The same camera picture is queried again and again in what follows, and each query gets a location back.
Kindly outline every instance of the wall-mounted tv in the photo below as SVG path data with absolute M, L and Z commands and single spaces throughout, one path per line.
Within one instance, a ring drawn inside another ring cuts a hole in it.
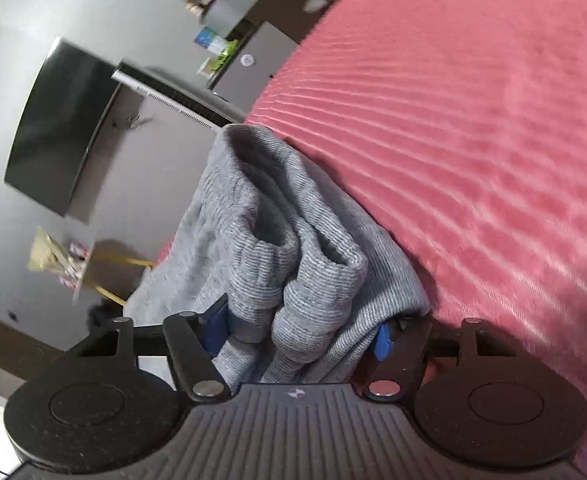
M 64 216 L 117 92 L 114 67 L 57 39 L 22 113 L 4 181 Z

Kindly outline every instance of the gray striped cloth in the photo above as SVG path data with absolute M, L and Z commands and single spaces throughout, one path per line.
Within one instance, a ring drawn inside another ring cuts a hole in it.
M 382 322 L 429 310 L 389 234 L 308 158 L 244 124 L 216 138 L 169 256 L 125 313 L 158 324 L 224 292 L 231 336 L 213 362 L 233 390 L 344 381 Z

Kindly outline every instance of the pink striped bedspread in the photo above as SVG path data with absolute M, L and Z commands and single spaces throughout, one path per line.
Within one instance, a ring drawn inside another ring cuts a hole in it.
M 587 397 L 587 0 L 340 0 L 248 122 Z

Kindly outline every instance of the white logo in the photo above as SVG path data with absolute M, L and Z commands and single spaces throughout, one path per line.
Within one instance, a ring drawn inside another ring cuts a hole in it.
M 287 395 L 289 397 L 293 397 L 294 399 L 300 399 L 301 397 L 304 397 L 306 395 L 304 390 L 301 390 L 299 388 L 295 388 L 293 390 L 289 390 L 287 392 Z

